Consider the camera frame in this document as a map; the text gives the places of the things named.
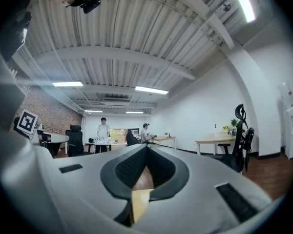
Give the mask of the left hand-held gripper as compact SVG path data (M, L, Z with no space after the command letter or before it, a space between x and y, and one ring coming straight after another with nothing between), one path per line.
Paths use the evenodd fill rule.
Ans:
M38 116L28 110L23 110L20 117L14 119L13 130L31 140L32 144L40 144L37 132Z

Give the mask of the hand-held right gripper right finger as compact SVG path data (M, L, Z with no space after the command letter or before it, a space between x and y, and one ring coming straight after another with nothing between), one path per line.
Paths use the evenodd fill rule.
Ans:
M216 187L230 184L258 211L272 199L255 183L213 158L168 147L161 151L182 160L189 179L174 197L153 201L133 229L147 234L214 234L239 225Z

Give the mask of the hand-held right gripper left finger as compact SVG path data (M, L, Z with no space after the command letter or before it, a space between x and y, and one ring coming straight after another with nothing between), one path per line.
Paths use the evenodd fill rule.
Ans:
M0 131L0 185L21 216L42 234L136 234L131 202L114 198L99 177L89 186L86 158L53 159L15 132Z

